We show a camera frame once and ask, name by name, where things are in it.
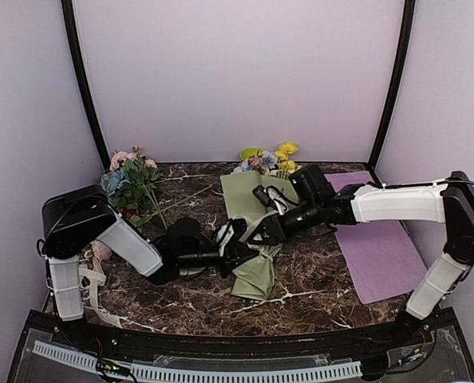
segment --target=black frame edge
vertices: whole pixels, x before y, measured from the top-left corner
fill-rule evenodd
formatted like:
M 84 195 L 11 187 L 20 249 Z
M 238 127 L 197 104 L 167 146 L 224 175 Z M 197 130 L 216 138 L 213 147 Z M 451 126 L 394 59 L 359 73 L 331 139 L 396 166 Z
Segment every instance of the black frame edge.
M 384 146 L 386 135 L 388 134 L 389 123 L 395 109 L 397 102 L 398 90 L 400 88 L 402 74 L 404 72 L 405 59 L 407 57 L 407 50 L 409 47 L 409 38 L 411 37 L 411 29 L 413 27 L 414 7 L 416 0 L 405 0 L 404 14 L 402 15 L 402 23 L 400 28 L 400 36 L 398 38 L 397 54 L 395 56 L 395 63 L 393 64 L 393 72 L 389 82 L 388 95 L 382 110 L 381 122 L 377 129 L 377 135 L 373 142 L 372 152 L 368 160 L 370 168 L 375 169 L 379 156 L 381 155 Z
M 77 85 L 79 86 L 81 99 L 83 100 L 83 105 L 85 106 L 86 117 L 88 118 L 90 130 L 92 131 L 93 140 L 97 146 L 97 151 L 99 153 L 99 157 L 101 158 L 102 166 L 104 166 L 104 169 L 107 170 L 109 169 L 111 160 L 109 159 L 108 149 L 106 147 L 104 137 L 102 136 L 101 126 L 99 125 L 99 120 L 97 119 L 92 94 L 88 85 L 85 65 L 81 55 L 81 46 L 79 44 L 79 37 L 77 35 L 76 18 L 72 0 L 61 0 L 61 8 L 63 9 L 65 30 L 69 40 L 70 56 L 72 57 L 72 63 L 76 73 Z
M 448 307 L 438 311 L 436 320 L 438 328 L 446 326 L 453 326 L 455 328 L 470 378 L 474 381 L 474 363 L 453 308 Z M 121 330 L 114 327 L 92 324 L 89 324 L 89 327 L 102 341 L 105 356 L 118 361 L 132 361 L 134 359 L 153 361 L 158 354 L 169 356 L 180 355 L 185 357 L 209 357 L 215 359 L 224 359 L 227 357 L 238 358 L 235 352 L 242 353 L 242 347 L 247 350 L 253 350 L 253 353 L 258 351 L 257 355 L 261 355 L 261 357 L 264 358 L 329 353 L 334 360 L 351 357 L 353 360 L 367 361 L 370 358 L 373 359 L 384 356 L 390 346 L 365 345 L 362 342 L 357 342 L 357 340 L 361 339 L 362 336 L 371 336 L 374 338 L 377 332 L 389 329 L 392 324 L 392 322 L 388 322 L 351 330 L 303 335 L 235 338 L 145 333 L 143 331 Z M 434 317 L 428 317 L 426 324 L 433 328 L 435 326 Z M 30 311 L 14 353 L 14 360 L 7 383 L 14 382 L 22 355 L 22 349 L 30 329 L 50 333 L 53 335 L 54 342 L 68 345 L 61 334 L 55 331 L 55 326 L 57 326 L 57 319 L 53 315 L 43 314 L 34 310 Z M 284 342 L 300 339 L 305 339 L 309 342 Z M 236 349 L 234 345 L 231 345 L 231 343 L 234 342 L 239 343 L 241 347 Z

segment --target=white flower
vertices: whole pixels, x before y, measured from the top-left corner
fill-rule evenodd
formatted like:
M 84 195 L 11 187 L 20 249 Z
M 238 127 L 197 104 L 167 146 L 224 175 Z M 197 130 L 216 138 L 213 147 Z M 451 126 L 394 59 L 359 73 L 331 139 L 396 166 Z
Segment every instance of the white flower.
M 120 162 L 125 162 L 125 158 L 128 156 L 127 152 L 118 152 L 111 159 L 111 166 L 109 171 L 113 172 L 120 167 Z
M 154 160 L 146 160 L 144 162 L 144 166 L 146 166 L 147 168 L 155 168 L 157 169 L 157 164 Z

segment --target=black metal post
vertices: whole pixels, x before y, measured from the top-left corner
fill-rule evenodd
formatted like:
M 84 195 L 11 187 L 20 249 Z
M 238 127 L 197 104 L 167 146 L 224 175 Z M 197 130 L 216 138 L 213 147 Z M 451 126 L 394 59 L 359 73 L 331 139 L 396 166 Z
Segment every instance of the black metal post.
M 393 65 L 393 73 L 391 81 L 389 82 L 388 95 L 382 111 L 381 122 L 379 129 L 373 143 L 372 153 L 368 160 L 368 168 L 375 169 L 379 156 L 381 155 L 382 147 L 388 133 L 389 123 L 397 101 L 398 89 L 404 72 L 405 58 L 407 56 L 407 49 L 409 47 L 409 38 L 411 36 L 411 27 L 413 26 L 414 6 L 416 0 L 405 0 L 404 14 L 402 16 L 402 24 L 400 29 L 400 37 L 398 38 L 397 56 L 395 57 L 395 64 Z
M 65 20 L 65 29 L 67 31 L 67 38 L 69 39 L 70 55 L 72 56 L 72 63 L 74 71 L 76 72 L 77 85 L 79 86 L 79 92 L 81 93 L 81 99 L 85 106 L 86 116 L 92 131 L 99 157 L 101 158 L 104 169 L 109 169 L 111 160 L 109 159 L 108 149 L 102 136 L 101 126 L 95 113 L 95 107 L 93 105 L 92 94 L 88 85 L 88 79 L 86 77 L 85 65 L 83 63 L 83 57 L 81 55 L 81 47 L 79 45 L 79 37 L 77 36 L 76 18 L 74 16 L 74 9 L 72 0 L 61 0 L 61 7 L 63 8 L 63 18 Z

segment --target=white cable tray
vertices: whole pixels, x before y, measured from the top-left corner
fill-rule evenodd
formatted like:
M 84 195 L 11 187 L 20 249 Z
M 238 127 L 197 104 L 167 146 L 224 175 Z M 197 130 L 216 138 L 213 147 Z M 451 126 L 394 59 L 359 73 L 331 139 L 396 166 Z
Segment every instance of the white cable tray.
M 64 349 L 58 345 L 36 341 L 33 353 L 47 357 L 64 365 L 96 373 L 97 359 L 86 353 Z M 179 383 L 319 383 L 340 381 L 361 377 L 361 362 L 354 361 L 340 365 L 328 365 L 309 369 L 287 369 L 279 371 L 221 372 L 193 371 L 188 369 L 164 369 L 139 363 L 118 362 L 130 368 L 140 382 L 179 382 Z

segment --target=artificial flower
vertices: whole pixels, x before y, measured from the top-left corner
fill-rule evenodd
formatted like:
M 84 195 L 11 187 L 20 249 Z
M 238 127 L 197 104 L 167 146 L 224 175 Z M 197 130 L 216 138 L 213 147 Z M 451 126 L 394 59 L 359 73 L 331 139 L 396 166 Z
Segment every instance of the artificial flower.
M 248 159 L 248 163 L 250 166 L 252 166 L 253 168 L 259 168 L 262 166 L 262 157 L 250 157 Z
M 285 153 L 285 152 L 282 152 L 281 150 L 278 150 L 276 153 L 275 153 L 276 157 L 278 157 L 278 159 L 280 161 L 286 161 L 288 160 L 288 155 Z
M 278 163 L 278 157 L 275 156 L 273 153 L 268 152 L 265 150 L 262 153 L 262 162 L 263 166 L 267 169 L 274 169 L 276 164 Z
M 129 180 L 125 179 L 124 169 L 106 173 L 101 177 L 101 187 L 108 197 L 115 195 L 117 190 L 124 186 L 124 184 L 130 184 Z
M 297 164 L 290 160 L 290 161 L 283 161 L 279 163 L 279 168 L 282 170 L 295 170 L 297 167 Z
M 157 169 L 157 164 L 154 160 L 146 160 L 144 162 L 144 166 L 146 166 L 147 168 L 155 168 Z
M 134 161 L 136 158 L 138 158 L 137 153 L 129 153 L 127 156 L 125 156 L 126 160 L 131 160 L 131 161 Z
M 113 172 L 120 167 L 122 162 L 125 162 L 125 158 L 127 158 L 127 152 L 117 152 L 111 159 L 111 166 L 109 166 L 109 171 Z
M 92 251 L 95 257 L 99 258 L 101 261 L 107 261 L 111 258 L 111 254 L 113 253 L 109 247 L 104 245 L 102 242 L 93 241 L 92 243 Z
M 234 173 L 242 173 L 242 172 L 249 172 L 251 170 L 251 166 L 248 163 L 248 160 L 244 160 L 240 166 L 234 169 Z
M 286 142 L 285 144 L 279 145 L 279 151 L 285 154 L 294 154 L 298 152 L 298 147 L 292 141 Z

